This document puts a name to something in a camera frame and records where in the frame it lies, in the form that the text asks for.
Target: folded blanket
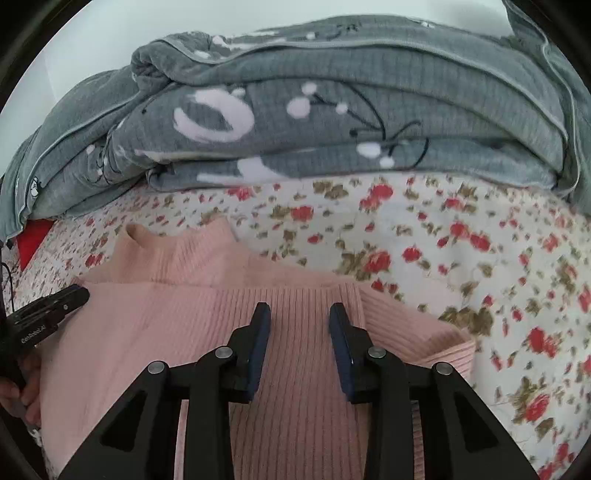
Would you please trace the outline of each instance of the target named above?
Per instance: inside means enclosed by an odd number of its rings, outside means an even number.
[[[589,94],[573,100],[584,86],[572,67],[508,13],[529,41],[519,49],[385,16],[140,47],[130,66],[76,86],[19,149],[0,240],[29,217],[99,208],[143,175],[178,190],[408,168],[549,189],[560,174],[569,194],[587,175]],[[585,185],[574,198],[591,209]]]

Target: pink sweater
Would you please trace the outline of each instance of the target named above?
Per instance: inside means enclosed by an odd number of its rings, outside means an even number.
[[[467,334],[348,278],[261,258],[235,241],[224,219],[175,238],[130,225],[111,260],[82,281],[88,304],[43,346],[42,435],[57,473],[151,361],[197,361],[248,324],[259,301],[272,311],[261,385],[252,404],[230,408],[238,480],[363,477],[369,408],[350,405],[340,389],[327,325],[334,302],[404,361],[445,360],[470,373]]]

